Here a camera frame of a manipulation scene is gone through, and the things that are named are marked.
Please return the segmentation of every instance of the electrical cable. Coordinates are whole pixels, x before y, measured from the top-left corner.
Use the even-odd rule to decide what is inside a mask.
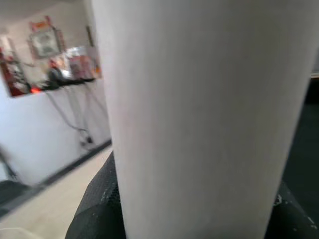
[[[86,89],[88,90],[88,92],[91,94],[92,98],[94,99],[94,101],[96,102],[96,104],[100,107],[101,111],[103,112],[104,116],[106,117],[106,119],[109,119],[108,113],[106,111],[106,109],[104,108],[104,106],[101,104],[101,102],[99,102],[99,100],[96,98],[96,96],[94,95],[94,93],[92,92],[92,90],[90,89],[90,87],[83,82],[84,86],[86,87]]]
[[[80,107],[80,104],[79,104],[78,97],[76,96],[76,92],[74,92],[74,89],[72,87],[70,88],[70,90],[71,90],[72,97],[75,99],[76,108],[77,108],[78,112],[80,112],[80,114],[82,116],[82,120],[83,120],[82,123],[84,125],[84,128],[87,129],[88,132],[90,132],[89,131],[89,124],[86,121],[84,112],[81,111],[81,107]]]
[[[78,113],[76,112],[76,109],[74,107],[74,103],[73,103],[73,99],[68,91],[68,89],[66,87],[63,87],[63,90],[64,92],[66,93],[66,96],[68,98],[68,101],[69,101],[69,104],[70,104],[70,107],[71,107],[71,110],[73,112],[73,116],[74,116],[74,119],[76,121],[76,126],[79,126],[80,125],[80,122],[78,120]],[[79,133],[79,136],[80,136],[80,145],[83,149],[87,150],[87,151],[90,151],[91,149],[89,149],[87,147],[87,143],[91,143],[93,142],[93,139],[92,139],[92,136],[90,135],[88,129],[85,129],[85,132],[83,131],[78,131]]]
[[[80,115],[82,116],[83,118],[83,124],[84,124],[84,128],[86,129],[86,137],[84,137],[84,140],[85,142],[88,142],[88,143],[92,143],[94,144],[94,140],[93,140],[93,137],[89,131],[89,127],[88,127],[88,123],[85,119],[85,116],[82,114],[81,112],[81,107],[80,107],[80,104],[79,104],[79,101],[78,101],[78,98],[76,96],[76,93],[74,92],[73,88],[71,87],[70,88],[70,92],[69,92],[69,89],[66,88],[66,87],[63,87],[66,95],[67,95],[67,98],[68,98],[68,101],[70,103],[70,106],[71,106],[71,109],[73,111],[73,115],[74,115],[74,118],[75,120],[77,121],[77,124],[80,125],[80,122],[78,120],[78,114],[80,113]]]
[[[53,99],[53,97],[47,92],[44,91],[45,94],[48,96],[48,98],[50,99],[51,103],[53,104],[53,106],[55,107],[55,109],[58,111],[58,113],[60,114],[60,116],[62,117],[62,119],[64,120],[64,122],[71,128],[78,130],[78,131],[84,131],[87,132],[86,129],[83,128],[78,128],[73,126],[70,121],[68,120],[68,118],[66,117],[66,115],[64,114],[64,112],[61,110],[61,108],[58,106],[58,104],[56,103],[56,101]]]
[[[87,114],[87,111],[90,107],[90,98],[89,98],[89,94],[88,91],[85,91],[85,98],[84,98],[84,108],[83,108],[83,115],[85,116]]]

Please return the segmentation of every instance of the beige tile floor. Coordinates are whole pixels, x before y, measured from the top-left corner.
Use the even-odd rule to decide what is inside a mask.
[[[0,239],[63,239],[108,147],[0,221]]]

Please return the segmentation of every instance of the white wall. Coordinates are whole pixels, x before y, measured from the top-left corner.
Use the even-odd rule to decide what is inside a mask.
[[[29,21],[41,20],[49,15],[53,24],[63,31],[67,47],[87,42],[85,25],[87,17],[82,1],[59,3],[23,22],[9,26],[20,56],[27,60],[29,48],[26,39],[30,34]],[[90,83],[96,97],[105,106],[103,80]],[[84,86],[73,86],[84,108]],[[69,119],[74,122],[65,92],[51,92],[62,106]],[[97,144],[110,139],[109,123],[100,108],[91,99],[86,114],[90,131]],[[10,98],[0,74],[0,146],[9,156],[9,163],[22,180],[36,184],[49,175],[70,164],[85,153],[79,146],[78,133],[68,127],[50,103],[45,93]]]

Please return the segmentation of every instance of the white cylinder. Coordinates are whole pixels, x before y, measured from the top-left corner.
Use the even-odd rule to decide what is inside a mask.
[[[318,0],[94,0],[128,239],[262,239]]]

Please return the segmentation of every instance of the black fabric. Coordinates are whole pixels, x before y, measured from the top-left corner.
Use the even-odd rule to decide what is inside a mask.
[[[22,195],[29,187],[19,182],[0,182],[0,206]]]
[[[9,211],[7,209],[0,208],[0,218],[6,215]]]
[[[319,105],[306,104],[300,116],[283,180],[302,208],[317,224],[319,223],[318,171]]]
[[[319,239],[317,226],[284,182],[274,202],[265,239]]]
[[[126,238],[113,153],[87,187],[65,238]]]
[[[87,187],[66,239],[125,239],[113,153]],[[318,239],[314,222],[282,183],[265,239]]]

